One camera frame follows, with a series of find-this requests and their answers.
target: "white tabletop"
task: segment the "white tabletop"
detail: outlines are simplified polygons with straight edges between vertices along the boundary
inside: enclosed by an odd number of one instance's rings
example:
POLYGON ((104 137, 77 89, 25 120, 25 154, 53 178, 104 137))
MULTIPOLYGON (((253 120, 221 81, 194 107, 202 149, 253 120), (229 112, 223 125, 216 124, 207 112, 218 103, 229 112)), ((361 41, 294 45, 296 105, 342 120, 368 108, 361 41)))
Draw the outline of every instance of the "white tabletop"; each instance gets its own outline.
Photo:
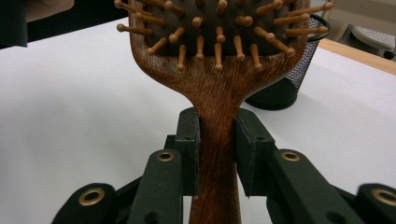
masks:
MULTIPOLYGON (((50 223, 93 182, 119 189, 176 132, 191 103, 140 71, 119 22, 0 50, 0 223, 50 223)), ((292 107, 242 107, 335 186, 396 188, 396 76, 318 49, 292 107)), ((244 223, 270 223, 240 192, 244 223)))

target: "hairbrush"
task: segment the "hairbrush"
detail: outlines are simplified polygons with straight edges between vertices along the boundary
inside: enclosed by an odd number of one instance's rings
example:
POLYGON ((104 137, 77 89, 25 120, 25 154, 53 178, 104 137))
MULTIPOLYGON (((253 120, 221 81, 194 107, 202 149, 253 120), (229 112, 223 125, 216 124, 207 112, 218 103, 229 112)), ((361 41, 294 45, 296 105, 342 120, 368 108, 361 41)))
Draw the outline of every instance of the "hairbrush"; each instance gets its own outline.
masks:
POLYGON ((199 194, 190 224, 241 223, 233 118, 249 95, 284 77, 302 58, 309 0, 130 0, 127 31, 136 63, 193 104, 201 128, 199 194))

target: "pen holder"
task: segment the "pen holder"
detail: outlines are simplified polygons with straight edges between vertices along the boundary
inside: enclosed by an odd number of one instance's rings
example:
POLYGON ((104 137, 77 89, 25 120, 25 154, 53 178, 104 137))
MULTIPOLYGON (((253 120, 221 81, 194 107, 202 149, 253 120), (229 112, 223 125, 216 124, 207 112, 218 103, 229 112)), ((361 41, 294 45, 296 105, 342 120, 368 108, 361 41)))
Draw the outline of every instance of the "pen holder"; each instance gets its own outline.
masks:
POLYGON ((318 42, 330 31, 330 24, 318 15, 311 15, 309 28, 326 26, 327 32, 319 35, 309 35, 303 58, 291 72, 275 84, 258 91, 246 99, 246 103, 264 110, 281 110, 293 105, 297 100, 298 90, 311 64, 312 57, 318 47, 318 42))

